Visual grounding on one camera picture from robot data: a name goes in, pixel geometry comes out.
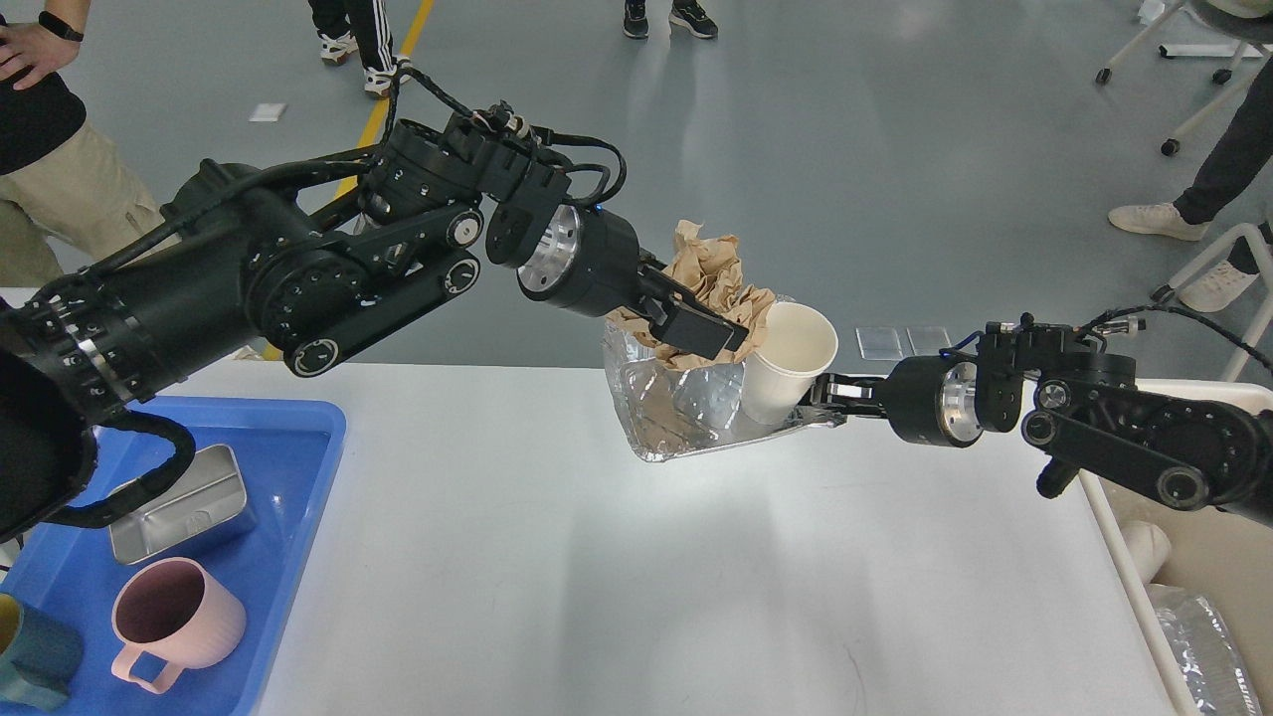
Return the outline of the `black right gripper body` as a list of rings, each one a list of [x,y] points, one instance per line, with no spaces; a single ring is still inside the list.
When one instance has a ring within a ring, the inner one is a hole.
[[[976,366],[939,355],[899,362],[883,381],[883,409],[905,443],[967,448],[981,438],[975,409]]]

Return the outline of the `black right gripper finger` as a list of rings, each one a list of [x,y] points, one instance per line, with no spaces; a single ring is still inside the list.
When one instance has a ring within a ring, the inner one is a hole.
[[[886,419],[887,412],[876,396],[876,389],[885,381],[878,376],[822,373],[810,386],[808,404],[843,417]]]

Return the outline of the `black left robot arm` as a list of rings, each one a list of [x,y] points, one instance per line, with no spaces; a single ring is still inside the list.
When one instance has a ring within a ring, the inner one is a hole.
[[[631,223],[602,209],[628,168],[577,163],[596,138],[535,126],[505,103],[442,130],[388,113],[383,136],[267,169],[205,161],[164,222],[103,262],[3,307],[3,539],[34,525],[104,527],[192,462],[172,419],[131,412],[255,338],[298,377],[332,369],[468,290],[474,242],[533,302],[622,308],[707,359],[749,330],[665,275]]]

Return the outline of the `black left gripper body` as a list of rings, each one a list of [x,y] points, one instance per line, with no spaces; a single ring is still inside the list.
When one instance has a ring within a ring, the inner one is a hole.
[[[560,205],[531,259],[517,269],[532,302],[605,316],[639,302],[640,245],[631,222],[608,210]]]

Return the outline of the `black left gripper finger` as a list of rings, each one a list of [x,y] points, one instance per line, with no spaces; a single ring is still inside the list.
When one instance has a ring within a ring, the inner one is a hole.
[[[709,361],[740,349],[750,334],[703,304],[693,290],[662,271],[659,262],[639,262],[631,312],[648,322],[656,341]]]

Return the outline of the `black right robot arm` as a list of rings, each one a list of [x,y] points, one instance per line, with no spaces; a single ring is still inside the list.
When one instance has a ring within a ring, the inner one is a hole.
[[[1106,349],[1109,334],[1138,326],[1133,308],[1080,327],[1023,313],[900,361],[883,378],[824,373],[802,403],[886,419],[911,445],[967,448],[987,432],[1018,431],[1049,456],[1036,484],[1046,498],[1091,471],[1171,510],[1214,507],[1269,525],[1270,412],[1141,390],[1134,359]]]

